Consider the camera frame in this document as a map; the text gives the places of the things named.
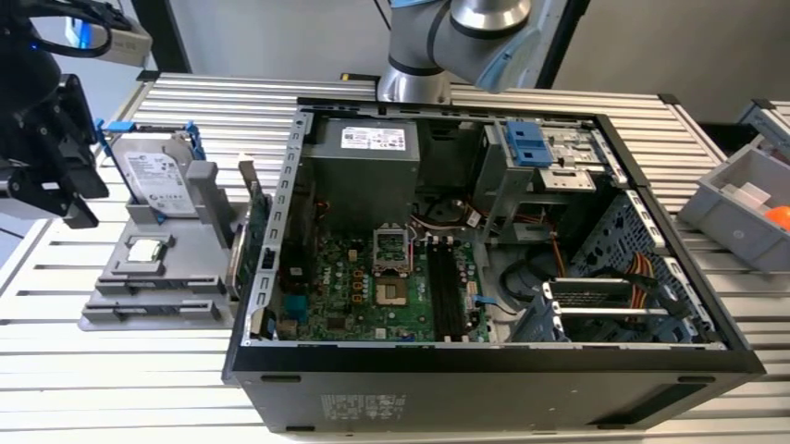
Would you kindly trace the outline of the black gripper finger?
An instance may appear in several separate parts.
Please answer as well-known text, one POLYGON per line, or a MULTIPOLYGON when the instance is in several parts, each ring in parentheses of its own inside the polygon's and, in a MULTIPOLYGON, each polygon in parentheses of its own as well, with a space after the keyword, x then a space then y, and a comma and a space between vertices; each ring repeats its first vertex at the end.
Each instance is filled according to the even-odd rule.
POLYGON ((1 212, 21 219, 64 220, 74 229, 94 228, 97 216, 85 198, 57 181, 56 169, 1 160, 1 212))
POLYGON ((61 74, 54 91, 41 103, 41 129, 57 181, 86 199, 108 197, 106 185, 96 172, 92 146, 96 128, 81 82, 61 74))

